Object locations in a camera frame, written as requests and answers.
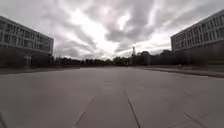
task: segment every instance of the cloudy sky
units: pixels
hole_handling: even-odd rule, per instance
[[[154,54],[170,36],[224,9],[224,0],[0,0],[0,15],[55,39],[72,58]]]

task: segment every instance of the white building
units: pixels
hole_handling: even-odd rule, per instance
[[[54,40],[0,16],[0,49],[16,49],[28,54],[53,53]]]
[[[224,10],[171,37],[172,51],[224,43]]]

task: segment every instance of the concrete pavement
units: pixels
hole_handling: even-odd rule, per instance
[[[8,128],[223,128],[224,79],[133,68],[0,76]]]

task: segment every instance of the building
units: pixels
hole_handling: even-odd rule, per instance
[[[49,57],[53,43],[52,38],[0,16],[0,64]]]
[[[172,51],[219,52],[224,43],[224,10],[171,37]]]

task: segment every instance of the road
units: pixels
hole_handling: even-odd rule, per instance
[[[224,79],[134,68],[0,75],[8,128],[223,128]]]

